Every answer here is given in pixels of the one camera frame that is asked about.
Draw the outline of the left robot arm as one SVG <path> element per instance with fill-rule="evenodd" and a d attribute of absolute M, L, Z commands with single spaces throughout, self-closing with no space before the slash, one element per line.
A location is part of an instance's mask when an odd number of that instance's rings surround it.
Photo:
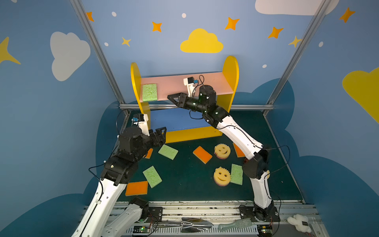
<path fill-rule="evenodd" d="M 137 126 L 128 127 L 118 137 L 117 151 L 104 164 L 99 185 L 74 237 L 99 237 L 121 192 L 138 169 L 149 149 L 166 142 L 166 127 L 144 134 Z"/>

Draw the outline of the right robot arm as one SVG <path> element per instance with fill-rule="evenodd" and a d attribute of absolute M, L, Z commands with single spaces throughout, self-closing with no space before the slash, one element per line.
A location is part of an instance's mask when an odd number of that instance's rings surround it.
<path fill-rule="evenodd" d="M 212 86 L 199 88 L 198 98 L 186 93 L 176 93 L 167 99 L 178 108 L 202 113 L 203 119 L 226 135 L 244 153 L 247 161 L 243 173 L 251 181 L 254 192 L 254 217 L 258 221 L 269 221 L 278 216 L 278 211 L 269 193 L 268 151 L 263 144 L 244 131 L 223 107 L 216 104 L 216 92 Z"/>

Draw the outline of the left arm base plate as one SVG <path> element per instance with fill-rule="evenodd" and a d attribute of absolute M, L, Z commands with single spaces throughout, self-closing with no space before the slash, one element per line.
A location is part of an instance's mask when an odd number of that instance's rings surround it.
<path fill-rule="evenodd" d="M 138 220 L 140 223 L 150 223 L 162 221 L 163 208 L 162 207 L 149 207 L 142 210 L 141 218 Z"/>

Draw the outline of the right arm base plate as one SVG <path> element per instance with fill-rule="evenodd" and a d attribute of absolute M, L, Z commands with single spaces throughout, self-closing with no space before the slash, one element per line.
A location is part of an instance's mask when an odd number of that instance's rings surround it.
<path fill-rule="evenodd" d="M 238 210 L 241 219 L 250 218 L 252 222 L 280 222 L 281 220 L 275 206 L 262 209 L 255 206 L 240 205 Z"/>

